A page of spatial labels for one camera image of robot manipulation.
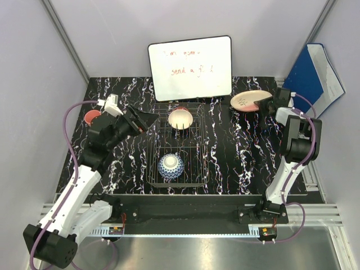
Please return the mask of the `cream pink plate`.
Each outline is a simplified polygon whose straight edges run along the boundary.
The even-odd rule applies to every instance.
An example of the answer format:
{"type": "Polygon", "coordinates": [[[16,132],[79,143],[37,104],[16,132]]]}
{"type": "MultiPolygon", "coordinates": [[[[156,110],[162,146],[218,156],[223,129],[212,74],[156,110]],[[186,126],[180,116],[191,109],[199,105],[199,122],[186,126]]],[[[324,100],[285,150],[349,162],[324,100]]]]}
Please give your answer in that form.
{"type": "Polygon", "coordinates": [[[261,101],[270,97],[272,97],[272,94],[263,90],[245,91],[232,97],[230,105],[237,111],[253,112],[259,110],[255,101],[261,101]]]}

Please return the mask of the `red floral bowl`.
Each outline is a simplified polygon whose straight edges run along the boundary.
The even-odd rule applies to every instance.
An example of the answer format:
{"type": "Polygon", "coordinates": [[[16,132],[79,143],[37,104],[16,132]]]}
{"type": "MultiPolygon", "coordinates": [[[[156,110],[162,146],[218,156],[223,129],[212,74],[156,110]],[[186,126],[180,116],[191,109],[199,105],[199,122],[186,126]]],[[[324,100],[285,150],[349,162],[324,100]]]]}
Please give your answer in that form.
{"type": "Polygon", "coordinates": [[[194,119],[189,110],[185,107],[178,106],[171,111],[168,116],[170,126],[177,130],[185,130],[189,128],[194,119]]]}

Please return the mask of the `blue white patterned bowl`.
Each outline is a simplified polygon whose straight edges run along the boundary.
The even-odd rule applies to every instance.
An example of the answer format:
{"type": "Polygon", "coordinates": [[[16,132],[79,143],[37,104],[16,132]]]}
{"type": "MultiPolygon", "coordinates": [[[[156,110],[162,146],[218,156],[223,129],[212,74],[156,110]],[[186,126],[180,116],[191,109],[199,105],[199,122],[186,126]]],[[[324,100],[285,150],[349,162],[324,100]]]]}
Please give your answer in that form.
{"type": "Polygon", "coordinates": [[[179,155],[166,154],[159,160],[157,169],[165,180],[172,181],[182,175],[185,166],[179,155]]]}

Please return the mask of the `pink plastic cup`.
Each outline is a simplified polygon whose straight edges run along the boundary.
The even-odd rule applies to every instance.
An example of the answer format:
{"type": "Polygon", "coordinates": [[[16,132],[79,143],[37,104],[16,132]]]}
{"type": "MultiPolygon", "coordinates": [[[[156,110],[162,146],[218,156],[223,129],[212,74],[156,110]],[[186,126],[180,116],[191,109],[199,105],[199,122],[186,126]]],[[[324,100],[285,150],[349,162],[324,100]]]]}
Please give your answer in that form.
{"type": "Polygon", "coordinates": [[[91,126],[93,120],[96,117],[99,117],[101,115],[101,112],[98,110],[90,110],[88,111],[84,116],[84,121],[88,126],[91,126]]]}

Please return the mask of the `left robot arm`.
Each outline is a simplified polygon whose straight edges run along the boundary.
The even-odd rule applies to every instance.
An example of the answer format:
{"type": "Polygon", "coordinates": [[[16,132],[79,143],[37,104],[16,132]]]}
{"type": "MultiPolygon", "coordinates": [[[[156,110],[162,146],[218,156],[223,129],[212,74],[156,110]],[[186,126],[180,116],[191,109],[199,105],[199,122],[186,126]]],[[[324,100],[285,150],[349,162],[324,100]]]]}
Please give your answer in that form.
{"type": "Polygon", "coordinates": [[[113,110],[90,119],[84,148],[79,157],[73,156],[74,171],[67,186],[38,224],[29,224],[23,231],[31,269],[36,268],[34,259],[65,269],[98,225],[124,218],[120,200],[106,193],[82,215],[78,211],[113,161],[113,149],[129,136],[146,133],[158,117],[129,105],[126,112],[113,110]]]}

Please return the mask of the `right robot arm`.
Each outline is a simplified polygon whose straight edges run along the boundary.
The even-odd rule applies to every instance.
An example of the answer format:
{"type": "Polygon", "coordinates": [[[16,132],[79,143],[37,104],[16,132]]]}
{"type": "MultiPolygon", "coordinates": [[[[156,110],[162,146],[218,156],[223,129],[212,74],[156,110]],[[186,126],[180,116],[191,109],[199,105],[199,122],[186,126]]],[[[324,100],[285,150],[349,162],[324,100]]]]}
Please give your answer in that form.
{"type": "Polygon", "coordinates": [[[262,115],[274,116],[276,122],[284,126],[280,166],[263,198],[252,208],[253,216],[261,223],[286,218],[287,197],[295,180],[320,151],[322,121],[291,107],[289,103],[294,97],[309,103],[303,96],[285,88],[277,88],[274,96],[254,102],[262,115]]]}

